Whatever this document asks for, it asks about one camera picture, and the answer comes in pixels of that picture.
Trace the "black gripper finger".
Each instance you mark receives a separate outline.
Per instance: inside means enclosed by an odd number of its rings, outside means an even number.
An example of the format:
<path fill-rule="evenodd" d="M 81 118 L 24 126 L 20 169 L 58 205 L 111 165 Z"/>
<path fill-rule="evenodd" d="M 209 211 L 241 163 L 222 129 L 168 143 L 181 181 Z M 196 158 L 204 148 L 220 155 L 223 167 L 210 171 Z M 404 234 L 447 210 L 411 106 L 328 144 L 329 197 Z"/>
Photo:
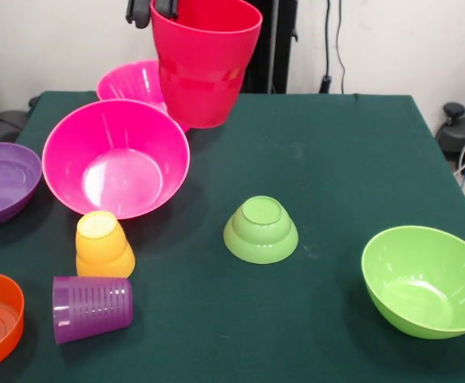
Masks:
<path fill-rule="evenodd" d="M 178 18 L 178 0 L 156 0 L 155 9 L 163 17 L 171 20 Z"/>
<path fill-rule="evenodd" d="M 128 0 L 125 19 L 136 28 L 147 28 L 150 23 L 150 1 Z"/>

